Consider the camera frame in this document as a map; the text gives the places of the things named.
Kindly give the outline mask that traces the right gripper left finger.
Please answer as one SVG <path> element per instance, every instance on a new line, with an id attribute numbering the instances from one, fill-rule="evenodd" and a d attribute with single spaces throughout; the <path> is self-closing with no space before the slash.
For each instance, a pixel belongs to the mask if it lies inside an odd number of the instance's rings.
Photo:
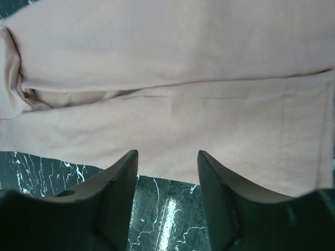
<path id="1" fill-rule="evenodd" d="M 131 150 L 54 197 L 1 191 L 1 250 L 125 250 L 138 171 Z"/>

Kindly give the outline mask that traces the pink t shirt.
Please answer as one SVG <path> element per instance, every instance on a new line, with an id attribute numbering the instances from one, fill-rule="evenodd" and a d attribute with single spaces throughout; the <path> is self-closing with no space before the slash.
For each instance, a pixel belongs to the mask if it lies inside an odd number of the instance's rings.
<path id="1" fill-rule="evenodd" d="M 1 20 L 1 150 L 330 188 L 334 1 L 37 1 Z"/>

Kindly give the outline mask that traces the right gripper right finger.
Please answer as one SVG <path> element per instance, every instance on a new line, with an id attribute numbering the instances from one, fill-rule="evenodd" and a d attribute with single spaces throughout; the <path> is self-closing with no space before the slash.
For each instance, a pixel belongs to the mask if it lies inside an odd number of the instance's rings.
<path id="1" fill-rule="evenodd" d="M 286 196 L 205 151 L 197 166 L 212 250 L 334 250 L 334 189 Z"/>

